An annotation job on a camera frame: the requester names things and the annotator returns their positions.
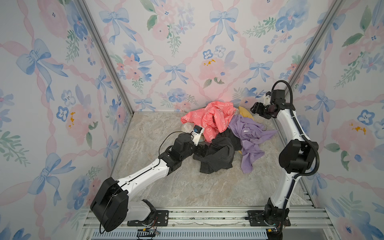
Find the yellow cloth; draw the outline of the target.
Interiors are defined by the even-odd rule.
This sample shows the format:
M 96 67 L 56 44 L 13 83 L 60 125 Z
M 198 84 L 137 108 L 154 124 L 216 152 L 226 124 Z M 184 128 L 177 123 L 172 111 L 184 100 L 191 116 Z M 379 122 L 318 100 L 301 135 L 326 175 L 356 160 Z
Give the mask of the yellow cloth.
M 244 118 L 254 120 L 254 116 L 252 115 L 252 113 L 242 106 L 239 106 L 239 114 Z

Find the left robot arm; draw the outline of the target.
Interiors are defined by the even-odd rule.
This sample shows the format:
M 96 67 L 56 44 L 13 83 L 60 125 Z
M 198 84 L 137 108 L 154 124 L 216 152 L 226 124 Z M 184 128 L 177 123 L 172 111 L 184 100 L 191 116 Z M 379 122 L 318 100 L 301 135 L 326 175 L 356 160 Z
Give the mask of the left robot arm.
M 195 131 L 180 133 L 174 144 L 145 168 L 118 180 L 112 177 L 104 180 L 90 206 L 100 222 L 100 233 L 111 232 L 125 221 L 152 226 L 156 222 L 156 208 L 148 200 L 131 202 L 130 199 L 175 172 L 186 158 L 204 153 L 199 143 L 201 136 Z

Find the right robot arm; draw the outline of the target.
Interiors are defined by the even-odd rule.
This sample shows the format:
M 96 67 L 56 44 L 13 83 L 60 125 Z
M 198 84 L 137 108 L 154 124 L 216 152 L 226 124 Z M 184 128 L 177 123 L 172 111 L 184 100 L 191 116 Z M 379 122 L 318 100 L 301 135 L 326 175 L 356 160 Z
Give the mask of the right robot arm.
M 271 233 L 279 233 L 290 225 L 290 198 L 298 181 L 301 177 L 315 175 L 319 169 L 319 145 L 304 132 L 293 104 L 285 99 L 284 90 L 268 92 L 265 102 L 254 104 L 251 111 L 265 119 L 276 119 L 287 137 L 287 145 L 279 155 L 283 175 L 277 189 L 262 212 L 248 211 L 246 218 L 252 227 L 269 227 Z

